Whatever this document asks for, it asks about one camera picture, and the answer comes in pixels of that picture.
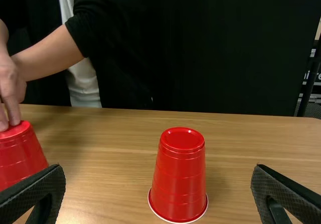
finger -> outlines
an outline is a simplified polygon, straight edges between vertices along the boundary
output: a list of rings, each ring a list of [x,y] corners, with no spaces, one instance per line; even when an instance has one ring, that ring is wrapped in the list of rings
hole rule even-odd
[[[21,121],[21,113],[16,96],[9,95],[3,97],[3,101],[8,112],[10,125],[19,125]]]
[[[23,81],[22,79],[18,79],[17,94],[16,94],[18,103],[21,103],[24,101],[25,95],[26,95],[26,88],[27,88],[26,82]]]
[[[9,124],[5,113],[4,105],[0,104],[0,132],[7,130],[8,127],[9,127]]]

table surface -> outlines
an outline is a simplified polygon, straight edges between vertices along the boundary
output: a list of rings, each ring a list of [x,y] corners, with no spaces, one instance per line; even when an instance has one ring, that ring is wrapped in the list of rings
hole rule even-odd
[[[160,134],[174,126],[206,140],[210,202],[199,224],[261,223],[250,190],[258,163],[321,193],[320,120],[32,105],[22,112],[49,163],[65,171],[57,224],[165,223],[149,209],[147,192]]]

red plastic cup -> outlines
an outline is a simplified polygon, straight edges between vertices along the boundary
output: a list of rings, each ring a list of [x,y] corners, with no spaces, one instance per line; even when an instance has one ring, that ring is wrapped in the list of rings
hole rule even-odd
[[[28,121],[0,132],[0,191],[47,167],[48,162]]]
[[[184,127],[163,132],[148,193],[151,210],[170,223],[192,223],[208,207],[205,186],[205,141]]]

cup rim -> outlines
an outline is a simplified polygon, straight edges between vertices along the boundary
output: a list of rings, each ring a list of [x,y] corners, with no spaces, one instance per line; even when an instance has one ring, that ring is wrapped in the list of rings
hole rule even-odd
[[[149,189],[148,195],[147,195],[147,202],[148,202],[149,208],[151,209],[151,211],[152,211],[158,218],[160,218],[160,219],[162,219],[163,221],[166,221],[166,222],[168,222],[168,223],[171,223],[171,224],[191,224],[191,223],[194,223],[194,222],[196,222],[197,220],[201,219],[201,218],[205,215],[205,213],[206,213],[206,211],[207,211],[207,209],[208,209],[208,207],[209,207],[209,198],[208,198],[208,196],[207,196],[207,194],[206,194],[206,207],[205,207],[203,213],[202,213],[199,217],[197,217],[197,218],[194,219],[194,220],[188,221],[188,222],[175,222],[175,221],[167,220],[167,219],[165,219],[164,217],[160,216],[160,215],[152,208],[152,206],[151,206],[151,204],[150,204],[150,201],[149,201],[150,191],[151,191],[151,188]]]
[[[188,132],[192,135],[195,135],[199,138],[198,143],[195,145],[193,148],[186,148],[186,149],[181,149],[181,148],[176,148],[168,143],[167,136],[170,132]],[[168,151],[173,151],[176,153],[194,153],[199,150],[201,150],[205,146],[205,139],[204,136],[197,130],[194,130],[189,127],[172,127],[167,130],[165,130],[161,136],[160,136],[160,145],[162,145],[164,148],[166,148]]]

black mesh object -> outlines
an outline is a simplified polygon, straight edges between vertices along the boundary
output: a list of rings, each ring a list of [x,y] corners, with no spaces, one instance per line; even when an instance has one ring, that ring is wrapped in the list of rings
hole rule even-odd
[[[0,192],[0,224],[12,224],[33,206],[26,224],[54,224],[66,190],[60,165],[45,170]]]
[[[304,224],[321,223],[321,196],[265,165],[257,165],[251,189],[263,224],[291,223],[284,209]]]

